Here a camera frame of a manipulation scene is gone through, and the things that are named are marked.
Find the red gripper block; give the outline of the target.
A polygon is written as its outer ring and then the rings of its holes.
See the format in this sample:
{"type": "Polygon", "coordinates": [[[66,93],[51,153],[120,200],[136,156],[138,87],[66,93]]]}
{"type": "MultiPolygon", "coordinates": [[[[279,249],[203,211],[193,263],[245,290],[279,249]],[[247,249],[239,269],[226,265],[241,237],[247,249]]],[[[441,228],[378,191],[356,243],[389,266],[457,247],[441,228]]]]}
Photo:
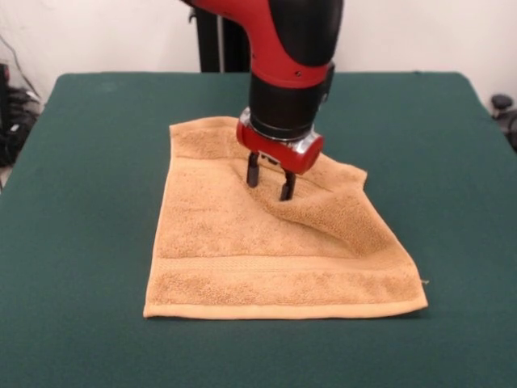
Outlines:
{"type": "Polygon", "coordinates": [[[296,175],[303,175],[316,162],[324,145],[324,137],[313,129],[300,140],[283,141],[259,134],[248,122],[238,121],[237,140],[250,151],[246,172],[246,183],[250,188],[259,184],[259,157],[269,158],[284,169],[285,183],[280,201],[293,197],[296,175]]]}

